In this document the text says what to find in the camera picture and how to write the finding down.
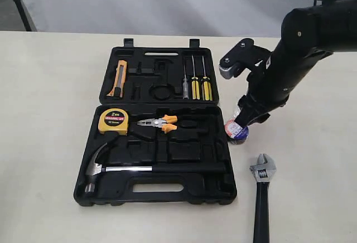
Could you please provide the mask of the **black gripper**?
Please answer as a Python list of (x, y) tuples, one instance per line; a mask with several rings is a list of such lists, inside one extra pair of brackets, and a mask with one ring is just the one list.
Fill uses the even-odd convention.
[(287, 102), (287, 82), (275, 81), (248, 89), (239, 100), (240, 112), (234, 122), (245, 128), (249, 123), (264, 123), (270, 112), (284, 107)]

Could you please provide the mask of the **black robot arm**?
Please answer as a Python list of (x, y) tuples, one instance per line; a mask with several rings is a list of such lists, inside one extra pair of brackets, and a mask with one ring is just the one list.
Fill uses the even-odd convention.
[(242, 128), (266, 121), (285, 106), (291, 92), (322, 59), (335, 52), (356, 51), (356, 0), (313, 0), (312, 7), (295, 8), (281, 25), (273, 51), (241, 40), (233, 48), (238, 76), (245, 69), (248, 90), (238, 101), (235, 122)]

